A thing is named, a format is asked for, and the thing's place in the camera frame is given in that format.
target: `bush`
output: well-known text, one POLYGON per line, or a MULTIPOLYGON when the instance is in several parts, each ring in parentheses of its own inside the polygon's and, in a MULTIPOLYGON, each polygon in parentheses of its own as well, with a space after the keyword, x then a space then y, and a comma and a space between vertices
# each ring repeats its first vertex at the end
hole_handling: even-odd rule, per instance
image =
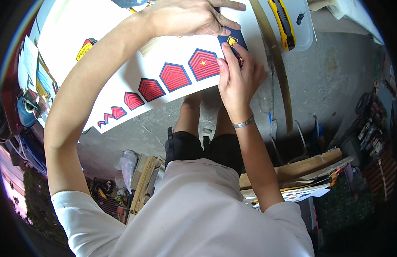
POLYGON ((68 238, 54 212, 47 180, 35 169, 26 169, 23 184, 26 215, 33 228, 48 239, 67 247, 68 238))

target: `plastic bag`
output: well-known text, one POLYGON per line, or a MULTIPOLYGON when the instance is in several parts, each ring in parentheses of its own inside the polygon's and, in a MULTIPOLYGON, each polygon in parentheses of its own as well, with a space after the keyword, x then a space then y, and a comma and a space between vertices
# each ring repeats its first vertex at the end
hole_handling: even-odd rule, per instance
POLYGON ((130 185, 132 183, 132 177, 137 164, 137 154, 134 151, 124 151, 123 157, 120 158, 120 166, 122 168, 122 174, 124 184, 126 185, 129 192, 132 191, 130 185))

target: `yellow emblem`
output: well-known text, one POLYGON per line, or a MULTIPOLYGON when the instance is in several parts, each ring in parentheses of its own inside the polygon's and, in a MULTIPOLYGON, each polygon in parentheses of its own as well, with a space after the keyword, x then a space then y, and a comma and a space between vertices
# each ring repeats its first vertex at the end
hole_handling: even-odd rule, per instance
POLYGON ((90 49, 90 48, 92 48, 92 44, 90 44, 90 43, 87 43, 87 44, 85 44, 81 49, 80 49, 80 51, 79 51, 79 53, 77 54, 77 56, 76 56, 76 61, 79 61, 82 57, 83 57, 83 55, 85 54, 85 53, 87 53, 87 51, 90 49))
POLYGON ((228 43, 232 48, 234 48, 234 47, 233 47, 233 44, 238 43, 238 39, 235 38, 235 37, 229 36, 229 37, 227 38, 227 43, 228 43))

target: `concrete floor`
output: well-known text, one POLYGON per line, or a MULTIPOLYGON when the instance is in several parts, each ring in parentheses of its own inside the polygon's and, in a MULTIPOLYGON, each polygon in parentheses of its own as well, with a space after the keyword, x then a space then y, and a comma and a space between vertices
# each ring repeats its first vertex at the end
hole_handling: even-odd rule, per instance
MULTIPOLYGON (((305 134, 313 129, 313 115, 316 115, 328 145, 334 136, 344 133, 356 117, 357 100, 372 89, 373 81, 378 78, 376 53, 382 48, 360 34, 317 33, 317 39, 306 51, 283 54, 283 60, 293 120, 298 120, 305 134)), ((278 140, 287 137, 281 91, 273 64, 270 64, 269 73, 251 102, 265 142, 270 141, 269 111, 278 122, 278 140)), ((178 99, 162 105, 104 134, 91 128, 77 146, 85 174, 91 178, 113 178, 117 173, 115 152, 125 149, 165 157, 167 128, 177 121, 181 103, 182 99, 178 99)), ((199 125, 201 139, 203 135, 213 136, 219 104, 217 87, 204 92, 199 125), (211 134, 205 134, 204 128, 210 129, 211 134)), ((297 136, 295 126, 294 129, 292 136, 297 136)))

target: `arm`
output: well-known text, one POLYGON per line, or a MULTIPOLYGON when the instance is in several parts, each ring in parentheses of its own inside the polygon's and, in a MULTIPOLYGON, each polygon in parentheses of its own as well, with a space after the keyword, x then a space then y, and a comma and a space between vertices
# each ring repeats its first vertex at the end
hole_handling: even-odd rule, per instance
POLYGON ((228 35, 240 29, 213 7, 244 10, 226 0, 163 0, 131 15, 95 44, 73 67, 55 98, 44 130, 50 194, 89 194, 76 145, 94 102, 109 78, 148 40, 162 35, 228 35))
MULTIPOLYGON (((244 59, 243 69, 240 69, 228 44, 222 45, 228 65, 223 59, 217 59, 217 62, 220 66, 220 95, 230 120, 238 124, 249 120, 253 115, 250 100, 266 79, 266 73, 264 66, 255 62, 244 47, 235 44, 234 48, 244 59)), ((277 175, 257 125, 251 123, 236 128, 236 133, 247 176, 260 202, 261 211, 264 212, 273 204, 284 201, 278 187, 277 175)))

